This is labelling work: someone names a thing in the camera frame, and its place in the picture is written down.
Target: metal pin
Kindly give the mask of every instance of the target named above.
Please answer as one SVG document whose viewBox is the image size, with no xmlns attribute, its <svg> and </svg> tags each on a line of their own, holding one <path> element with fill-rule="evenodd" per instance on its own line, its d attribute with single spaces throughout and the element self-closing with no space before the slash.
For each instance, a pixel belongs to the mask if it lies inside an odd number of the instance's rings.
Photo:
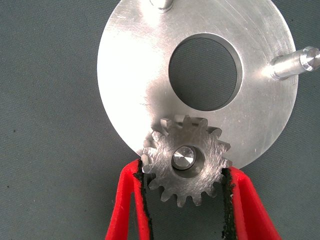
<svg viewBox="0 0 320 240">
<path fill-rule="evenodd" d="M 278 56 L 271 62 L 272 77 L 284 80 L 305 72 L 313 72 L 320 67 L 320 51 L 307 46 L 288 55 Z"/>
<path fill-rule="evenodd" d="M 171 9 L 174 0 L 150 0 L 150 2 L 162 12 L 166 12 Z"/>
</svg>

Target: aluminum disc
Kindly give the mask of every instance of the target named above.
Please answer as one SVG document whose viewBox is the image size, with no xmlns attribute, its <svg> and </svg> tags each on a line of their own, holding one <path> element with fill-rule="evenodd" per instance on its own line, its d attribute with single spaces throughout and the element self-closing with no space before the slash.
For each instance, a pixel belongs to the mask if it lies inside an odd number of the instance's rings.
<svg viewBox="0 0 320 240">
<path fill-rule="evenodd" d="M 175 49 L 192 38 L 208 38 L 232 55 L 237 84 L 218 110 L 184 104 L 169 79 Z M 294 52 L 290 30 L 271 0 L 174 0 L 160 12 L 148 0 L 121 0 L 104 29 L 97 61 L 106 113 L 122 139 L 139 155 L 161 118 L 208 119 L 230 143 L 224 157 L 242 168 L 278 138 L 291 115 L 298 76 L 275 80 L 269 64 Z"/>
</svg>

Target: red plastic clamp jaw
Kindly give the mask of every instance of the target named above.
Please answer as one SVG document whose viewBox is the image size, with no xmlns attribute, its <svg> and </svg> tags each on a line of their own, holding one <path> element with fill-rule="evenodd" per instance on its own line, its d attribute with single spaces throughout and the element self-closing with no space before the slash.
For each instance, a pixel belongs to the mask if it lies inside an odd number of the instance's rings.
<svg viewBox="0 0 320 240">
<path fill-rule="evenodd" d="M 144 199 L 142 162 L 135 160 L 123 168 L 115 196 L 115 205 L 105 240 L 127 240 L 131 194 L 134 193 L 140 240 L 153 239 L 152 224 Z"/>
<path fill-rule="evenodd" d="M 281 240 L 250 178 L 231 167 L 232 214 L 237 240 Z M 152 240 L 152 223 L 145 201 L 142 162 L 135 160 L 124 167 L 118 182 L 115 205 L 105 240 L 126 240 L 131 194 L 134 193 L 140 240 Z"/>
<path fill-rule="evenodd" d="M 281 240 L 250 178 L 235 167 L 229 171 L 237 239 Z"/>
</svg>

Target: gray fabric surface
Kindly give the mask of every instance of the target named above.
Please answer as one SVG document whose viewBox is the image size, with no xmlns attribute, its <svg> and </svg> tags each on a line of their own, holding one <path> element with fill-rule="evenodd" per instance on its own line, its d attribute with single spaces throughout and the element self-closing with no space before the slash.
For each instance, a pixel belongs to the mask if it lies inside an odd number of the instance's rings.
<svg viewBox="0 0 320 240">
<path fill-rule="evenodd" d="M 297 49 L 320 46 L 319 0 L 274 2 Z M 117 3 L 0 1 L 1 240 L 105 236 L 119 173 L 137 158 L 113 129 L 98 89 L 99 42 Z M 243 169 L 285 240 L 320 235 L 319 78 L 320 72 L 300 77 L 285 130 Z M 221 190 L 200 207 L 162 203 L 156 190 L 147 200 L 156 240 L 220 239 Z M 135 220 L 132 214 L 132 240 Z"/>
</svg>

